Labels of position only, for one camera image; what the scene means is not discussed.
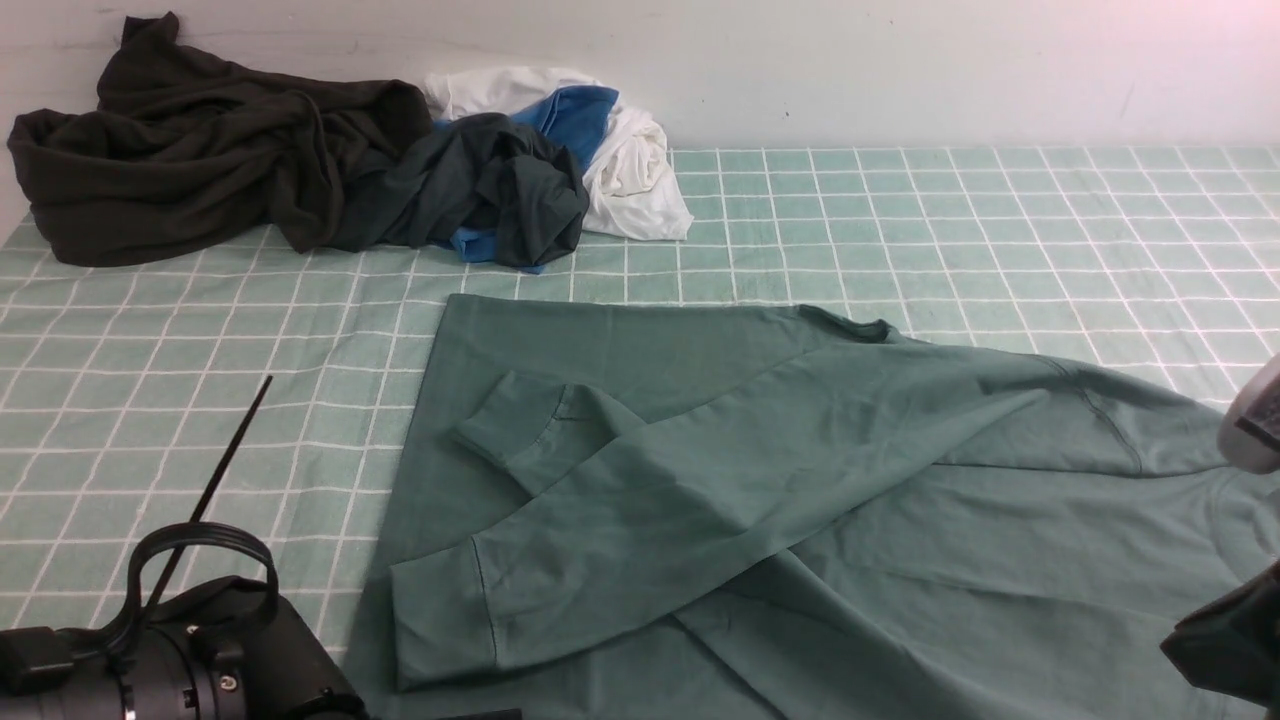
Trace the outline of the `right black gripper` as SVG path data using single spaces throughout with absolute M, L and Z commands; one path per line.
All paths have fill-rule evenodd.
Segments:
M 1279 564 L 1180 620 L 1160 643 L 1194 688 L 1279 705 Z

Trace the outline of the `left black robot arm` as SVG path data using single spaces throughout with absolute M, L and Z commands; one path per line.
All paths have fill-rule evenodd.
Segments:
M 125 660 L 70 656 L 49 626 L 3 633 L 5 719 L 366 719 L 343 671 L 288 600 L 232 635 L 268 593 L 223 578 L 160 603 Z

